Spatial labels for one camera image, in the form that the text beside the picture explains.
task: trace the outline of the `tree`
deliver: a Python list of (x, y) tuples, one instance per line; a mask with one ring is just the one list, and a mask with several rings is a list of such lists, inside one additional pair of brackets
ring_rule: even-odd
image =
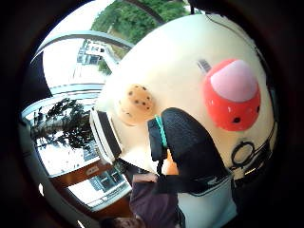
[[(181, 1), (142, 0), (165, 22), (188, 15)], [(158, 26), (157, 22), (143, 10), (124, 1), (115, 1), (101, 11), (92, 24), (92, 30), (108, 32), (112, 29), (133, 43), (138, 43), (148, 32)]]
[(89, 111), (84, 111), (82, 104), (69, 98), (56, 103), (47, 114), (41, 113), (39, 108), (30, 136), (38, 147), (61, 144), (88, 150), (88, 143), (94, 139), (89, 125)]

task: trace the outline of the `hand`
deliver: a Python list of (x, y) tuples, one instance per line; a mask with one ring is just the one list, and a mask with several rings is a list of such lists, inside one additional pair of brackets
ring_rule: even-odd
[(157, 182), (158, 176), (154, 173), (134, 174), (133, 182)]

